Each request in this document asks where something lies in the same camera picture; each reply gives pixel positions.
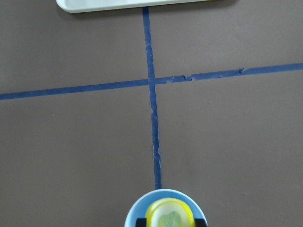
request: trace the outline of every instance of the gray surface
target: gray surface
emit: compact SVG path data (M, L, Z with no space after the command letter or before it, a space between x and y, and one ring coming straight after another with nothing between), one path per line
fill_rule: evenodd
M302 9L302 0L151 7L156 76L303 62Z
M0 1L0 93L147 77L142 10L68 14L55 0Z
M2 227L123 226L154 189L147 87L1 101L0 116Z
M163 187L210 226L303 223L303 71L157 87Z

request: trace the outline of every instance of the blue tape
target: blue tape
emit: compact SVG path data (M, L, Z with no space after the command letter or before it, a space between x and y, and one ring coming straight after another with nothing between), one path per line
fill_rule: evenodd
M147 86L147 85L148 85L148 80L141 79L141 80L123 81L123 82L115 82L115 83L107 83L107 84L52 88L45 90L2 94L0 95L0 100L35 97L35 96L51 96L51 95L59 95L59 94L78 93L78 92L86 92L86 91L99 91L99 90L108 90L108 89L116 89L116 88L124 88L124 87L139 87L139 86Z
M152 53L152 37L150 31L150 17L148 7L142 8L143 25L146 44L146 59L148 68L148 83L150 89L150 102L151 102L151 130L152 130L152 145L153 145L153 160L154 160L154 173L155 173L155 188L162 188L161 179L161 156L159 153L159 127L158 127L158 114L157 114L157 97L156 97L156 82L155 71L153 67L153 53Z
M217 79L217 78L236 77L236 76L247 76L247 75L293 71L293 70L303 70L303 63L266 66L266 67L250 68L247 70L237 69L237 70L227 70L227 71L219 71L219 72L199 73L199 74L192 74L188 77L186 76L162 77L162 78L156 78L156 84L178 83L178 82L186 82L192 80Z

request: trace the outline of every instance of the green object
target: green object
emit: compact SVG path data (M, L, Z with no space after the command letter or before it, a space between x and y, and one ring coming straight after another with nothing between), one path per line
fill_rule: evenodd
M168 215L162 215L159 218L158 227L185 227L179 213L173 211Z

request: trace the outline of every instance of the white object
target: white object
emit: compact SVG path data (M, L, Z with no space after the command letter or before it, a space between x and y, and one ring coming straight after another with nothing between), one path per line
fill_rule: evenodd
M91 12L109 9L123 9L142 6L167 5L207 0L56 0L69 13Z

